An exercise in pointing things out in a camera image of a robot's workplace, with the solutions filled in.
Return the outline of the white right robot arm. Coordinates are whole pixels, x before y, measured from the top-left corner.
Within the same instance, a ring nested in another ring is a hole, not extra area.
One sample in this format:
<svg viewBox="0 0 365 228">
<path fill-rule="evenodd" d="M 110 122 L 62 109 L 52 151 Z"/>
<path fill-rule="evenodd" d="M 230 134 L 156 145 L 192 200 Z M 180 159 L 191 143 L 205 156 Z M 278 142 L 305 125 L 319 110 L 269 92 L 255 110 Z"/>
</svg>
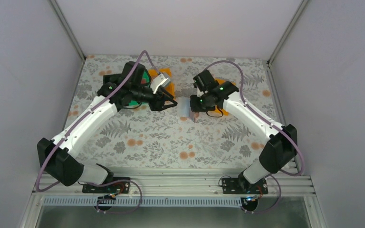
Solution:
<svg viewBox="0 0 365 228">
<path fill-rule="evenodd" d="M 259 158 L 238 175 L 238 185 L 243 191 L 249 192 L 259 180 L 277 173 L 295 158 L 297 130 L 293 125 L 284 126 L 270 119 L 244 98 L 236 85 L 230 81 L 220 84 L 209 70 L 194 76 L 193 86 L 197 89 L 197 94 L 190 97 L 193 112 L 222 108 L 264 140 Z"/>
</svg>

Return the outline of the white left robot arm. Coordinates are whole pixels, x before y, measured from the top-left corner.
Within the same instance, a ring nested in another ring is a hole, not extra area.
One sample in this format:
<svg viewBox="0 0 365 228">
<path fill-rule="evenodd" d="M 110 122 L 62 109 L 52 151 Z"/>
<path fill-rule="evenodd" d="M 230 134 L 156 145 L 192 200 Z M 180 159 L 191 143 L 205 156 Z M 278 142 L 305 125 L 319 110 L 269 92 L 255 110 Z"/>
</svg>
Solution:
<svg viewBox="0 0 365 228">
<path fill-rule="evenodd" d="M 113 173 L 100 164 L 84 165 L 76 160 L 86 141 L 120 110 L 135 101 L 148 104 L 152 111 L 177 106 L 167 91 L 171 82 L 170 70 L 155 72 L 153 76 L 142 64 L 129 61 L 120 74 L 107 74 L 93 101 L 80 116 L 52 139 L 37 143 L 41 169 L 64 186 L 76 182 L 101 185 L 111 182 Z"/>
</svg>

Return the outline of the yellow storage bin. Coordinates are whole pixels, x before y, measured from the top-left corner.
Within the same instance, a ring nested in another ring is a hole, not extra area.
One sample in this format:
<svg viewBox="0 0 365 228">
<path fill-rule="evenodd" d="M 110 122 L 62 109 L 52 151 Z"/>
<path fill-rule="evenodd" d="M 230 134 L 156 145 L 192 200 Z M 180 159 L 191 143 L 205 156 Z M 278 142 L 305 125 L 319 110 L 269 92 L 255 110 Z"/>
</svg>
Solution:
<svg viewBox="0 0 365 228">
<path fill-rule="evenodd" d="M 153 94 L 161 92 L 161 88 L 165 89 L 172 96 L 175 96 L 174 83 L 172 82 L 172 72 L 170 68 L 159 69 L 159 74 L 156 70 L 148 70 L 148 75 L 151 78 L 149 87 L 152 89 Z"/>
</svg>

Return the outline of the green storage bin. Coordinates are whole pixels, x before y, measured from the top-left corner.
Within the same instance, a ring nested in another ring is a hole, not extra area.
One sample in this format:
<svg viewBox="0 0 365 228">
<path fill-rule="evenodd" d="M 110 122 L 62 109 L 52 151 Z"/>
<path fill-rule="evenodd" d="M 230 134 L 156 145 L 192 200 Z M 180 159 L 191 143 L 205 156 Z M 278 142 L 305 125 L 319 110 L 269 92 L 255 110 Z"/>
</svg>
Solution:
<svg viewBox="0 0 365 228">
<path fill-rule="evenodd" d="M 150 85 L 152 82 L 152 77 L 149 74 L 147 69 L 144 70 L 137 70 L 131 76 L 133 83 L 132 83 L 132 100 L 128 104 L 132 106 L 132 109 L 136 109 L 137 107 L 141 106 L 142 104 L 149 103 L 151 98 L 151 89 Z"/>
</svg>

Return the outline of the orange storage bin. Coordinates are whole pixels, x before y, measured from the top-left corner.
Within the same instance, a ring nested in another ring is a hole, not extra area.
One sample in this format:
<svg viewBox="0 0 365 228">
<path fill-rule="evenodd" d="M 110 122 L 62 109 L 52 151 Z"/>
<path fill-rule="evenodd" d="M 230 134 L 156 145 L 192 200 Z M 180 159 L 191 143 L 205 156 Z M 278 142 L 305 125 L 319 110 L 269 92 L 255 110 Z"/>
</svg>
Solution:
<svg viewBox="0 0 365 228">
<path fill-rule="evenodd" d="M 211 111 L 219 112 L 221 116 L 228 114 L 227 111 L 223 110 L 224 101 L 227 100 L 232 93 L 238 92 L 238 87 L 230 81 L 215 79 L 208 89 L 208 93 L 205 94 L 203 100 L 203 104 L 206 108 Z"/>
</svg>

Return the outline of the floral tablecloth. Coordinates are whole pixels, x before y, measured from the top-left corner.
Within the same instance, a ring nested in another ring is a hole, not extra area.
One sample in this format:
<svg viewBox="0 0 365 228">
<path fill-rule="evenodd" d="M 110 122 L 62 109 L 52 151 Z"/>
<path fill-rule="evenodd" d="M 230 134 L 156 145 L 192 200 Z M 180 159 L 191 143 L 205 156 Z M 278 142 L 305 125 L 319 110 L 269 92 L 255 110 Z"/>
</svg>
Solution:
<svg viewBox="0 0 365 228">
<path fill-rule="evenodd" d="M 77 160 L 108 168 L 246 168 L 266 141 L 232 115 L 217 112 L 181 113 L 182 99 L 196 93 L 193 77 L 206 67 L 212 75 L 243 87 L 244 95 L 276 119 L 267 75 L 260 59 L 212 57 L 152 57 L 158 69 L 172 74 L 178 106 L 153 112 L 147 105 L 121 110 L 83 143 Z"/>
</svg>

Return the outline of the black storage bin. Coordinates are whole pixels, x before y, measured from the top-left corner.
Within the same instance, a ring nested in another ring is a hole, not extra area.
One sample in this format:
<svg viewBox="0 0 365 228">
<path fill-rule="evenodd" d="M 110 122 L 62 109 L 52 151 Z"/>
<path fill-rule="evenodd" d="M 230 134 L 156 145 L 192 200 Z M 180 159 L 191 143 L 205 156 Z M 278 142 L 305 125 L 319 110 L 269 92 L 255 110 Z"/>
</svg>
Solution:
<svg viewBox="0 0 365 228">
<path fill-rule="evenodd" d="M 115 89 L 122 81 L 122 74 L 111 74 L 103 77 L 103 85 L 109 89 Z"/>
</svg>

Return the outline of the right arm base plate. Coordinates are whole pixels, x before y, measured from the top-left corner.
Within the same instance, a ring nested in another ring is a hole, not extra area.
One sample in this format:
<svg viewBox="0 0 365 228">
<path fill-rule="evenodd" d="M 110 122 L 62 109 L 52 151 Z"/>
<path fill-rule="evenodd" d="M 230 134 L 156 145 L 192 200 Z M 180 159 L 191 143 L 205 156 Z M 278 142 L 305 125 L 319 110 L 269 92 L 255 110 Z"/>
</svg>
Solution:
<svg viewBox="0 0 365 228">
<path fill-rule="evenodd" d="M 240 195 L 240 194 L 268 194 L 268 185 L 265 179 L 261 179 L 255 184 L 241 184 L 239 178 L 222 177 L 219 181 L 223 194 Z"/>
</svg>

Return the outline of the aluminium mounting rail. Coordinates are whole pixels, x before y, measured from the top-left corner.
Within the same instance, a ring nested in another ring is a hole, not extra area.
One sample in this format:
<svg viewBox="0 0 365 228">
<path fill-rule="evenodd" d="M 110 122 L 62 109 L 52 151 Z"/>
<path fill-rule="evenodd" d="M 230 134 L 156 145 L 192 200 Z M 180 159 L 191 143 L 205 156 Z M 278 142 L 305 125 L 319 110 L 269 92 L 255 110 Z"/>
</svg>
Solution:
<svg viewBox="0 0 365 228">
<path fill-rule="evenodd" d="M 80 184 L 59 184 L 45 192 L 32 193 L 30 200 L 35 206 L 239 208 L 252 199 L 265 202 L 299 197 L 314 203 L 316 198 L 308 176 L 278 173 L 245 193 L 233 185 L 235 170 L 119 169 L 117 173 L 128 178 L 122 193 L 87 193 Z"/>
</svg>

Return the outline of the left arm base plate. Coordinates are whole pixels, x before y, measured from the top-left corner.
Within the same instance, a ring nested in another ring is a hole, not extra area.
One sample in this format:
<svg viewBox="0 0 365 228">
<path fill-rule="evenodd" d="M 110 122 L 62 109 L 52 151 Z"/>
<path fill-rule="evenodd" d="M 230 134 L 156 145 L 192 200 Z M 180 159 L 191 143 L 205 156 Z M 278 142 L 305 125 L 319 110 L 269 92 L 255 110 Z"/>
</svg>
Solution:
<svg viewBox="0 0 365 228">
<path fill-rule="evenodd" d="M 127 194 L 130 188 L 130 177 L 113 177 L 111 185 L 97 187 L 89 184 L 82 184 L 82 193 L 87 194 Z"/>
</svg>

